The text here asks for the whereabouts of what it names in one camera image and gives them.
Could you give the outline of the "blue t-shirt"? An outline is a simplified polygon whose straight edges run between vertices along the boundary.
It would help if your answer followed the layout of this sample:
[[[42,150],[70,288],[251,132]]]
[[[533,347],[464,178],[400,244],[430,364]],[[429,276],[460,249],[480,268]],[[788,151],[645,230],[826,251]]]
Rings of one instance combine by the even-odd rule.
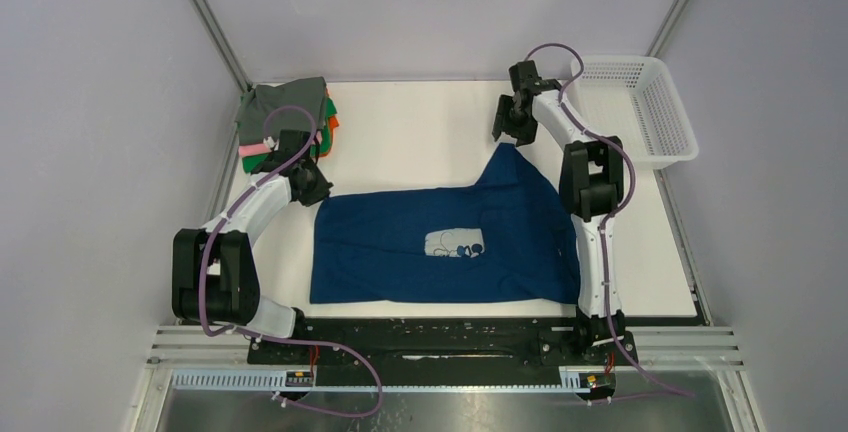
[[[579,291],[572,220],[510,144],[472,185],[337,196],[317,212],[314,304],[573,305]]]

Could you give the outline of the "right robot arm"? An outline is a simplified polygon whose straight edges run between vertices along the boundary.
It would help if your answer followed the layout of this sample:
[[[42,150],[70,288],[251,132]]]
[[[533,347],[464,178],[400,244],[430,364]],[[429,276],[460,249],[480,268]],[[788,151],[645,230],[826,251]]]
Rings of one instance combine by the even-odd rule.
[[[591,130],[565,85],[542,78],[533,60],[515,63],[508,74],[512,92],[499,97],[491,134],[522,146],[544,128],[562,150],[558,190],[574,224],[580,264],[572,348],[583,362],[597,364],[630,348],[612,242],[615,218],[635,193],[634,166],[620,139]]]

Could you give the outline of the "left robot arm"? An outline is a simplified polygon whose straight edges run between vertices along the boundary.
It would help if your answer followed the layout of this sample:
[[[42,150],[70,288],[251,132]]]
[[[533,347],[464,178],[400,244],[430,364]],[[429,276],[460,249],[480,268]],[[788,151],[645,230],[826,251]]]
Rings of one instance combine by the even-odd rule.
[[[206,323],[215,335],[273,337],[272,350],[288,363],[307,356],[311,339],[296,327],[298,309],[262,295],[253,246],[285,207],[329,197],[332,184],[309,154],[313,142],[310,132],[280,132],[241,194],[202,227],[179,230],[172,246],[173,313]]]

